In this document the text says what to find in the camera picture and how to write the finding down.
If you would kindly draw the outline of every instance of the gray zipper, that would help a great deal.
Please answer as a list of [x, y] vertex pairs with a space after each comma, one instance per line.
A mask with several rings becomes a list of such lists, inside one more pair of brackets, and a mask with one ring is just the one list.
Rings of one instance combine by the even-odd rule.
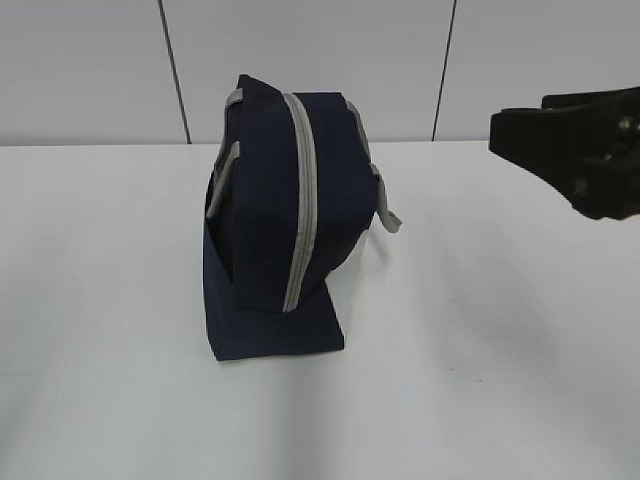
[[291, 259], [289, 282], [284, 297], [283, 312], [295, 310], [300, 300], [300, 291], [305, 273], [311, 261], [318, 228], [318, 174], [316, 148], [311, 122], [298, 97], [283, 93], [291, 110], [298, 147], [298, 230]]

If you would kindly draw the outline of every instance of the robotic arm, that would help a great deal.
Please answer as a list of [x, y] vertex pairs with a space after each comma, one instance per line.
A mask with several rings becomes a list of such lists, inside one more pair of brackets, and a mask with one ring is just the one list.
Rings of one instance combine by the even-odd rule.
[[640, 213], [640, 87], [549, 95], [491, 118], [489, 149], [592, 219]]

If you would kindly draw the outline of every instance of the white table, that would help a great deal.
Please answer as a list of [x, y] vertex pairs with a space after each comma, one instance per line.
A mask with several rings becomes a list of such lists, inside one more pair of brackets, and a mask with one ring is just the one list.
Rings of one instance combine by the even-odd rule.
[[216, 146], [0, 149], [0, 479], [640, 477], [640, 218], [486, 144], [374, 145], [343, 352], [217, 363]]

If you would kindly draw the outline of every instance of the white wall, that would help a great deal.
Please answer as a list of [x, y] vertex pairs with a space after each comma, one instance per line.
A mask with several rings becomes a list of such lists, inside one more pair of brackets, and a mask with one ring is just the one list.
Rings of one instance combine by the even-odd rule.
[[[454, 0], [164, 0], [194, 142], [239, 73], [339, 90], [373, 140], [430, 139]], [[436, 140], [492, 113], [640, 84], [635, 0], [458, 0]], [[157, 0], [4, 0], [0, 145], [184, 143]]]
[[451, 0], [165, 0], [194, 142], [219, 141], [238, 73], [342, 91], [373, 140], [426, 140]]
[[185, 136], [154, 0], [2, 0], [0, 145]]

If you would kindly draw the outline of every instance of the bag handle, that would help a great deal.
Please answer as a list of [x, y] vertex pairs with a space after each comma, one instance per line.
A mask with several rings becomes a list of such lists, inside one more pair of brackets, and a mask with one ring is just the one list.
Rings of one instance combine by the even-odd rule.
[[223, 162], [222, 171], [220, 172], [218, 180], [213, 185], [213, 194], [211, 195], [211, 203], [209, 204], [209, 208], [207, 208], [206, 217], [207, 219], [212, 219], [216, 214], [216, 210], [218, 209], [218, 205], [220, 204], [220, 199], [222, 198], [222, 192], [224, 190], [224, 186], [229, 179], [229, 175], [231, 173], [231, 167], [233, 166], [233, 162], [236, 158], [240, 156], [240, 142], [233, 142], [231, 148], [229, 149], [229, 154], [226, 156]]
[[367, 140], [367, 134], [364, 131], [364, 126], [362, 125], [362, 118], [360, 117], [360, 112], [356, 106], [351, 103], [349, 100], [347, 102], [347, 109], [356, 119], [356, 125], [358, 127], [358, 134], [360, 135], [360, 141], [362, 142], [362, 146], [364, 150], [367, 152], [367, 156], [369, 157], [369, 164], [371, 165], [371, 170], [373, 171], [373, 175], [378, 180], [378, 206], [376, 208], [376, 212], [378, 213], [378, 217], [380, 218], [380, 222], [382, 226], [389, 233], [396, 233], [400, 230], [400, 225], [402, 225], [402, 220], [398, 218], [398, 216], [389, 210], [389, 206], [387, 204], [387, 189], [384, 186], [384, 180], [382, 179], [382, 174], [378, 167], [376, 167], [373, 162], [371, 162], [371, 152], [369, 151], [369, 140]]
[[216, 158], [216, 162], [213, 168], [213, 179], [214, 181], [218, 178], [220, 171], [224, 168], [224, 164], [226, 159], [224, 159], [224, 152], [227, 151], [227, 136], [229, 130], [229, 108], [231, 108], [236, 103], [242, 102], [244, 98], [243, 91], [241, 88], [238, 88], [231, 92], [231, 94], [227, 97], [227, 101], [224, 104], [224, 134], [222, 135], [222, 145], [220, 145], [220, 151], [218, 152], [218, 157]]

